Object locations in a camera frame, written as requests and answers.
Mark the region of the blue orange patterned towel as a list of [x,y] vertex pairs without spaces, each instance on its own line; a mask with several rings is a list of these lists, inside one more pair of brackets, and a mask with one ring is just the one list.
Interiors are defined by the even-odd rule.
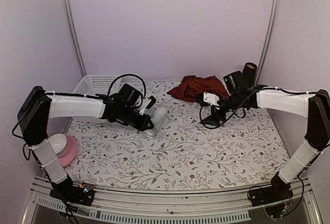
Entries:
[[149,138],[155,138],[160,132],[165,120],[167,118],[167,111],[162,107],[156,107],[151,115],[151,121],[154,127],[150,130],[146,130],[145,133]]

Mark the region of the dark red towel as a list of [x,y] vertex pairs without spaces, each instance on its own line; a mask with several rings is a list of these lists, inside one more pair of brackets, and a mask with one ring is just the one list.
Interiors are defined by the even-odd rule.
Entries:
[[205,92],[216,94],[222,98],[229,96],[226,88],[216,76],[202,78],[195,75],[184,76],[181,83],[169,90],[167,94],[185,102],[195,102],[196,96]]

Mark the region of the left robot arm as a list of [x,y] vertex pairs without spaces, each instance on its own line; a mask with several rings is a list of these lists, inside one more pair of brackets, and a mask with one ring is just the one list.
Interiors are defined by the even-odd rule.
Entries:
[[43,87],[35,86],[17,114],[15,128],[20,128],[18,137],[25,141],[41,168],[57,184],[57,193],[65,200],[73,200],[77,190],[68,182],[69,176],[50,145],[47,133],[49,120],[100,119],[143,132],[154,127],[146,110],[155,103],[153,96],[147,98],[129,84],[124,84],[118,93],[112,95],[45,91]]

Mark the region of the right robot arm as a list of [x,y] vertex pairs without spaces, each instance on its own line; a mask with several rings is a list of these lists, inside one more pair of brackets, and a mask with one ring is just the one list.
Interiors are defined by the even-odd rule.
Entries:
[[255,70],[228,74],[224,76],[228,97],[204,92],[198,94],[196,101],[211,107],[210,115],[201,119],[201,124],[208,129],[220,128],[241,109],[273,110],[306,120],[302,144],[274,175],[272,186],[267,189],[269,200],[278,201],[286,194],[286,186],[329,147],[329,94],[323,89],[296,91],[258,85],[254,82],[255,76]]

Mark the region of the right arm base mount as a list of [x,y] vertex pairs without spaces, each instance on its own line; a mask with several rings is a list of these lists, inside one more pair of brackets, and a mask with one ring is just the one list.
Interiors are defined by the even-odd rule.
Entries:
[[253,186],[247,192],[247,198],[252,206],[274,203],[292,197],[291,184],[285,183],[277,174],[271,179],[270,186]]

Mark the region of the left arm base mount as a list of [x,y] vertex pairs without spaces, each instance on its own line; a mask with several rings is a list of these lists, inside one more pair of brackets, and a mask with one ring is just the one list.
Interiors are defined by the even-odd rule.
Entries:
[[84,187],[75,186],[73,183],[62,182],[52,187],[50,196],[68,203],[76,203],[84,206],[91,206],[94,200],[95,191],[85,190]]

